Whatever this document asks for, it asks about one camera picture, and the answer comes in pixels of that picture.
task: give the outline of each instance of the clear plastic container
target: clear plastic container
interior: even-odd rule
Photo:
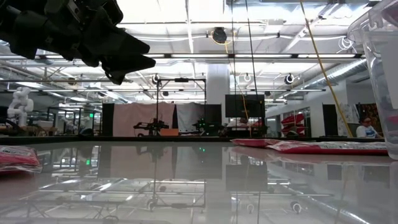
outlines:
[[[389,155],[398,160],[398,0],[383,0],[350,25],[363,44]]]

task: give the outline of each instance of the person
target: person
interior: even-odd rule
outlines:
[[[371,119],[368,117],[361,119],[361,126],[356,129],[357,138],[383,138],[371,126]]]

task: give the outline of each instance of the pink backdrop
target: pink backdrop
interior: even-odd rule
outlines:
[[[159,119],[172,127],[174,104],[159,103]],[[135,137],[139,133],[148,135],[148,131],[137,129],[134,125],[138,122],[151,123],[156,118],[156,104],[131,103],[115,105],[113,113],[113,136]]]

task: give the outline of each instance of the white column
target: white column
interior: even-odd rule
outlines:
[[[225,117],[225,95],[229,94],[229,67],[227,64],[210,64],[207,72],[207,104],[221,104],[223,123]]]

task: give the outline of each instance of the ceiling light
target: ceiling light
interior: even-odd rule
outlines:
[[[236,54],[237,58],[290,58],[291,54]]]
[[[81,97],[71,97],[71,100],[79,101],[79,102],[86,102],[88,101],[87,99],[81,98]]]
[[[228,54],[172,54],[172,58],[228,58]]]
[[[58,94],[58,93],[49,93],[50,95],[53,95],[53,96],[56,96],[56,97],[60,97],[60,98],[63,98],[64,96],[62,96],[62,95],[60,95],[60,94]]]
[[[301,54],[299,58],[317,58],[316,54]],[[355,54],[320,54],[320,58],[353,58]]]
[[[273,101],[286,101],[285,99],[264,99],[264,101],[273,102]]]
[[[294,90],[296,92],[298,91],[303,91],[303,92],[310,92],[310,91],[326,91],[325,89],[320,89],[320,90]]]
[[[98,189],[98,190],[99,190],[99,191],[106,190],[106,189],[108,189],[110,186],[112,186],[112,183],[107,183],[107,184],[102,185],[101,188]]]
[[[45,91],[45,92],[71,92],[74,90],[43,90],[43,91]]]
[[[285,83],[286,85],[290,85],[294,82],[294,76],[290,73],[288,75],[286,75],[285,77]]]
[[[149,58],[164,58],[164,54],[144,54],[144,56]]]
[[[251,77],[249,76],[249,74],[247,73],[246,76],[244,77],[244,81],[246,82],[250,82]]]
[[[98,92],[99,90],[77,90],[78,92]]]
[[[287,103],[264,103],[265,105],[286,105]]]
[[[38,83],[32,83],[32,82],[17,82],[16,84],[18,85],[23,85],[23,86],[28,86],[31,88],[43,88],[43,85],[40,85]]]
[[[219,44],[225,44],[228,37],[226,36],[223,27],[215,27],[214,31],[211,33],[211,38]]]

